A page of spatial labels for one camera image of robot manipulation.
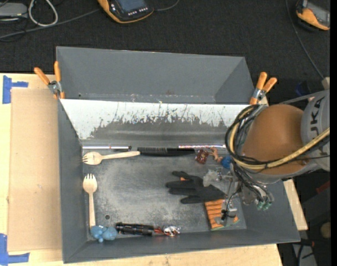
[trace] wire bundle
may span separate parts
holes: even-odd
[[[301,159],[301,157],[304,157],[307,152],[315,150],[319,146],[325,145],[329,141],[330,127],[312,139],[312,141],[284,158],[272,161],[259,161],[255,158],[241,156],[236,152],[236,147],[241,145],[241,135],[246,134],[247,128],[250,126],[252,120],[260,111],[261,109],[259,105],[251,105],[243,109],[238,114],[232,125],[228,128],[225,135],[226,148],[235,163],[238,164],[241,168],[252,170],[249,171],[251,173],[259,173],[267,168],[285,165],[291,161],[298,161]]]

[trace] white cable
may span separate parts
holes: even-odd
[[[45,0],[45,1],[50,5],[50,7],[52,8],[52,10],[53,10],[53,12],[54,12],[54,14],[55,14],[55,20],[54,20],[52,23],[50,23],[50,24],[41,24],[41,23],[37,22],[37,21],[33,18],[33,16],[32,16],[32,8],[33,8],[33,6],[34,6],[35,0],[31,0],[31,1],[30,1],[30,4],[29,4],[29,7],[28,7],[29,18],[32,20],[33,23],[35,23],[36,25],[39,25],[39,26],[41,26],[41,27],[47,27],[47,26],[49,26],[49,25],[55,25],[55,24],[58,22],[58,13],[57,13],[57,11],[56,11],[54,5],[53,5],[53,4],[51,3],[51,1],[49,1],[49,0]]]

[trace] black carpet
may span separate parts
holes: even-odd
[[[155,9],[178,3],[131,24],[113,21],[97,0],[50,1],[59,15],[53,27],[41,28],[30,20],[0,21],[0,72],[32,73],[40,67],[53,74],[59,45],[242,56],[254,84],[261,71],[278,78],[267,94],[269,104],[299,97],[300,84],[310,93],[321,91],[323,78],[330,76],[330,30],[300,24],[298,0],[147,0]],[[330,11],[330,0],[309,1]],[[93,13],[63,23],[88,12]],[[40,23],[54,18],[44,0],[37,1],[33,16]]]

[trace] wooden fork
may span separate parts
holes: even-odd
[[[82,184],[84,190],[89,194],[89,218],[90,228],[96,225],[95,204],[93,200],[93,193],[97,190],[97,180],[91,173],[87,174]]]
[[[111,158],[134,157],[140,155],[139,151],[129,151],[117,154],[102,156],[98,152],[89,152],[82,157],[82,162],[88,165],[99,165],[102,160],[109,160]]]

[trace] black glove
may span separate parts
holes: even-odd
[[[166,183],[166,187],[169,188],[169,193],[187,195],[187,197],[180,200],[182,204],[200,203],[226,197],[223,191],[213,185],[205,187],[203,185],[203,179],[199,176],[189,175],[184,171],[173,171],[172,174],[185,179]]]

